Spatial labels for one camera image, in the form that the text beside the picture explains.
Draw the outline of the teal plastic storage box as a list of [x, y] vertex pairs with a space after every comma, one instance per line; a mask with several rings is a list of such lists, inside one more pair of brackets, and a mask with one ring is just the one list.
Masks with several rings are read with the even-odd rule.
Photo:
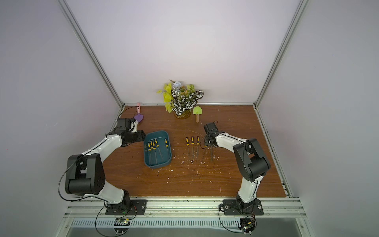
[[169, 135], [160, 130], [146, 135], [144, 140], [144, 162], [151, 169], [158, 169], [171, 164], [172, 152]]

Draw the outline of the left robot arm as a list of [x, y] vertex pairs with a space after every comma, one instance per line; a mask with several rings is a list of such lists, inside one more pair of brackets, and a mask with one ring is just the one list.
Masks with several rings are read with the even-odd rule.
[[63, 175], [65, 192], [80, 196], [79, 200], [100, 199], [109, 209], [130, 209], [132, 203], [128, 191], [106, 181], [103, 162], [116, 149], [144, 141], [146, 134], [137, 129], [138, 124], [135, 118], [120, 118], [101, 142], [86, 152], [70, 156]]

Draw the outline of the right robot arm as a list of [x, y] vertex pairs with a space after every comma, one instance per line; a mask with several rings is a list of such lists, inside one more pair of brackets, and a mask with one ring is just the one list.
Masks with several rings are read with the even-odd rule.
[[242, 175], [241, 187], [236, 196], [240, 211], [252, 211], [257, 200], [257, 191], [263, 177], [270, 170], [270, 162], [257, 139], [243, 139], [219, 131], [214, 122], [203, 126], [204, 144], [225, 148], [234, 153], [238, 169]]

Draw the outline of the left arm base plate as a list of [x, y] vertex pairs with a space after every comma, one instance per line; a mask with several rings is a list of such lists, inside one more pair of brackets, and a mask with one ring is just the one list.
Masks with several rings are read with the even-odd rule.
[[144, 215], [147, 207], [146, 199], [132, 199], [119, 204], [107, 204], [106, 215]]

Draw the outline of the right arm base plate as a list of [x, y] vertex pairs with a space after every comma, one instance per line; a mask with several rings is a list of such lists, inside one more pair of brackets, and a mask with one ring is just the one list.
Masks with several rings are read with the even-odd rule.
[[255, 199], [249, 203], [244, 203], [239, 199], [224, 199], [221, 204], [221, 210], [227, 216], [243, 215], [243, 216], [263, 216], [264, 210], [259, 199]]

